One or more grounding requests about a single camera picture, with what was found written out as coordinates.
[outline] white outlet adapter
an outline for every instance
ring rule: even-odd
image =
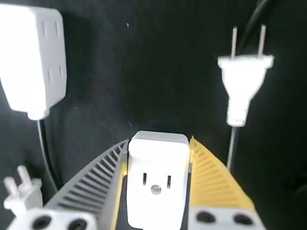
[[[12,110],[44,119],[66,94],[63,20],[55,9],[0,4],[0,80]]]
[[[130,226],[179,230],[189,173],[189,141],[182,134],[138,132],[129,143],[127,214]]]

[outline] white electrical plug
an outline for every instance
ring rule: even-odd
[[[44,119],[66,94],[63,19],[55,9],[0,4],[0,80],[12,110]]]
[[[4,200],[3,206],[5,209],[12,210],[18,217],[31,208],[42,207],[43,197],[40,190],[42,181],[36,178],[31,180],[27,168],[23,165],[18,166],[17,171],[22,181],[18,187],[14,178],[4,178],[3,182],[9,196]]]
[[[263,55],[266,27],[262,26],[258,55],[235,57],[236,28],[233,30],[231,57],[219,57],[222,80],[228,93],[227,123],[232,127],[245,126],[251,100],[263,84],[267,69],[274,57]]]

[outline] plug body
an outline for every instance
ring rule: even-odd
[[[242,55],[219,57],[222,81],[229,96],[227,123],[245,126],[250,101],[263,84],[267,69],[273,66],[273,56]]]
[[[43,206],[43,197],[40,190],[42,181],[36,178],[31,180],[26,167],[22,165],[18,166],[17,170],[22,183],[17,187],[12,177],[4,179],[3,182],[9,196],[4,200],[3,206],[5,209],[12,210],[15,216],[21,216],[29,209]]]
[[[66,94],[61,14],[0,4],[0,31],[0,80],[11,109],[32,120],[45,118]]]

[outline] metal prong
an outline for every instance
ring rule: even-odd
[[[6,190],[8,191],[9,195],[12,196],[19,196],[19,191],[17,188],[17,184],[14,180],[14,178],[8,176],[5,177],[3,180],[4,186],[6,187]]]
[[[237,35],[238,29],[234,27],[232,29],[232,43],[231,43],[231,59],[234,59],[236,56],[236,35]]]
[[[259,48],[258,48],[258,58],[261,58],[263,54],[263,48],[264,48],[264,40],[265,40],[265,32],[267,27],[265,25],[261,26],[261,32],[260,32],[260,40],[259,40]]]
[[[17,171],[18,171],[18,174],[20,176],[21,182],[24,185],[31,186],[32,182],[31,182],[31,178],[29,176],[27,168],[25,166],[23,166],[23,165],[19,165],[17,167]]]

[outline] black cloth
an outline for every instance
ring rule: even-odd
[[[217,57],[230,54],[232,27],[238,26],[240,36],[255,1],[0,2],[56,8],[63,16],[67,95],[51,109],[46,128],[64,182],[138,130],[194,135],[226,162],[231,129]],[[306,1],[284,0],[262,17],[264,53],[274,55],[275,62],[252,101],[235,160],[234,176],[269,230],[295,229],[307,213],[301,189],[307,183],[306,12]],[[257,52],[259,32],[260,26],[245,53]],[[0,178],[10,175],[18,181],[16,168],[24,164],[32,177],[43,180],[48,201],[53,191],[36,123],[12,111],[2,89],[0,130]],[[0,186],[0,199],[6,196]],[[12,218],[0,206],[0,229]],[[123,210],[118,229],[129,229]]]

